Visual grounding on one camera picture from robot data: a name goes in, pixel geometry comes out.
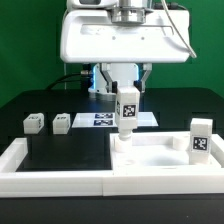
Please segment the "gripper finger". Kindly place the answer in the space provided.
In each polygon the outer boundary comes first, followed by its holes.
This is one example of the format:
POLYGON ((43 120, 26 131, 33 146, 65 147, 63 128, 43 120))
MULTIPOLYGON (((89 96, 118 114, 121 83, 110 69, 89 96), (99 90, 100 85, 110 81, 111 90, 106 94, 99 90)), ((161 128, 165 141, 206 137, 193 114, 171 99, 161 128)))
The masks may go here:
POLYGON ((134 86, 140 93, 144 93, 146 90, 146 81, 152 72, 151 63, 141 63, 138 65, 138 78, 134 81, 134 86))
POLYGON ((111 64, 110 63, 101 63, 100 64, 100 73, 106 81, 106 90, 108 93, 117 93, 117 82, 111 78, 111 64))

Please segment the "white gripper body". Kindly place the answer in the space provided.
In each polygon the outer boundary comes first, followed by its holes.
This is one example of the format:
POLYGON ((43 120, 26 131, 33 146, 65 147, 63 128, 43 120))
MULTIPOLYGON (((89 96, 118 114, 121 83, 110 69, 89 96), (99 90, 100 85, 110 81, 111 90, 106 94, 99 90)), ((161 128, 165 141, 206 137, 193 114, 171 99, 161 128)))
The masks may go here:
POLYGON ((189 51, 189 12, 156 10, 141 25, 115 24, 105 10, 74 10, 63 23, 67 63, 180 63, 189 51))

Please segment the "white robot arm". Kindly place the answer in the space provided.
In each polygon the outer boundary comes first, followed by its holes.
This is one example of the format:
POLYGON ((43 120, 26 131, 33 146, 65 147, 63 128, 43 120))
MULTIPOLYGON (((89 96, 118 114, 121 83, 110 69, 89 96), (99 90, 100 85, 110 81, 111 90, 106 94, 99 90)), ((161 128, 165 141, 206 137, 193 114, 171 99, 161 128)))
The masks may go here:
POLYGON ((60 57, 93 66, 88 87, 94 98, 111 100, 121 86, 145 90, 155 63, 182 63, 194 52, 190 13, 175 3, 153 0, 67 0, 60 57))

